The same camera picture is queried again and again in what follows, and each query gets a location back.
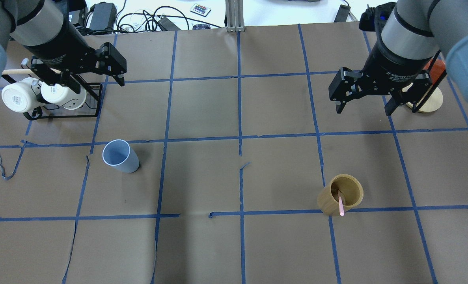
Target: white cup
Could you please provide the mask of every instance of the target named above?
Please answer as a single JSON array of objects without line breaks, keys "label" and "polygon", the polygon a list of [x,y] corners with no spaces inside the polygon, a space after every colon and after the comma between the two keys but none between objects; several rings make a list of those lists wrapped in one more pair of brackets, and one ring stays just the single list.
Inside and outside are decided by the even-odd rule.
[{"label": "white cup", "polygon": [[63,106],[67,110],[80,108],[86,100],[86,90],[83,87],[80,87],[79,93],[75,93],[70,88],[59,84],[53,86],[43,84],[41,94],[46,101],[57,106]]},{"label": "white cup", "polygon": [[38,79],[28,77],[5,86],[1,97],[10,110],[25,113],[45,105],[37,101],[37,95],[41,92],[40,88],[41,84]]},{"label": "white cup", "polygon": [[113,140],[104,147],[103,160],[106,165],[127,173],[135,172],[140,165],[134,149],[122,139]]}]

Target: white mug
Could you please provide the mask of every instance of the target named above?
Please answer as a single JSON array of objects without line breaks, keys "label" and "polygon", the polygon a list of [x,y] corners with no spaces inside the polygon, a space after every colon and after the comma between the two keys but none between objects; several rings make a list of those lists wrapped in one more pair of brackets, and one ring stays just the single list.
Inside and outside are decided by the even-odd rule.
[{"label": "white mug", "polygon": [[45,105],[37,101],[37,95],[40,92],[41,82],[38,79],[28,77],[20,82],[5,86],[1,97],[10,110],[25,113]]},{"label": "white mug", "polygon": [[59,84],[53,86],[43,84],[41,94],[47,102],[63,106],[67,110],[80,108],[86,100],[86,90],[83,87],[80,87],[79,93],[75,93],[70,88]]}]

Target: orange object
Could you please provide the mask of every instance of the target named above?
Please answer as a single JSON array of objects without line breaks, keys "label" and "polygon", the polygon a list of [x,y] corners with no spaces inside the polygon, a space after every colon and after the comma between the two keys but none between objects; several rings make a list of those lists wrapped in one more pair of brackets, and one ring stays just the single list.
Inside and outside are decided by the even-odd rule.
[{"label": "orange object", "polygon": [[[424,69],[428,69],[430,67],[431,62],[432,60],[428,61]],[[435,61],[434,66],[432,67],[432,70],[430,70],[430,78],[432,79],[432,83],[435,84],[435,82],[437,81],[437,79],[439,79],[439,76],[441,76],[444,70],[446,70],[446,64],[441,59],[437,59]]]}]

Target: white wire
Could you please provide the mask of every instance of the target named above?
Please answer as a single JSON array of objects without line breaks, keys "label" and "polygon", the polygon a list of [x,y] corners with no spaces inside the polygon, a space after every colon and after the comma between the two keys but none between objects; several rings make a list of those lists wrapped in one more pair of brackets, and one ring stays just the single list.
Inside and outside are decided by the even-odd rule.
[{"label": "white wire", "polygon": [[[129,25],[132,25],[132,17],[134,16],[134,14],[137,13],[138,11],[143,11],[143,10],[146,10],[146,11],[150,12],[150,14],[153,14],[153,11],[150,10],[150,9],[147,9],[147,8],[138,9],[138,10],[136,10],[136,11],[134,11],[134,12],[131,13],[131,16],[129,17],[129,22],[128,22],[128,24],[129,24]],[[134,31],[138,31],[138,30],[142,27],[142,24],[144,23],[144,21],[146,20],[146,18],[145,18],[144,16],[142,16],[142,15],[138,15],[138,16],[141,16],[140,26],[139,26],[136,30],[134,30]]]}]

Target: wooden coaster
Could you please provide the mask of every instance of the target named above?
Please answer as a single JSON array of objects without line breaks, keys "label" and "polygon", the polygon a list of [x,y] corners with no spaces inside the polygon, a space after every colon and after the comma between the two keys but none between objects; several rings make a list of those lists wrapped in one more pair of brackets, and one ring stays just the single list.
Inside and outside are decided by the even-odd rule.
[{"label": "wooden coaster", "polygon": [[[411,86],[412,84],[403,88],[403,91],[404,92],[407,91]],[[418,112],[421,112],[421,113],[434,112],[438,110],[439,108],[441,108],[443,101],[444,101],[444,97],[442,96],[442,92],[439,89],[439,87],[437,87],[434,90],[433,94],[429,97],[428,101],[420,108]],[[405,105],[408,106],[409,108],[412,108],[411,103],[407,103]]]}]

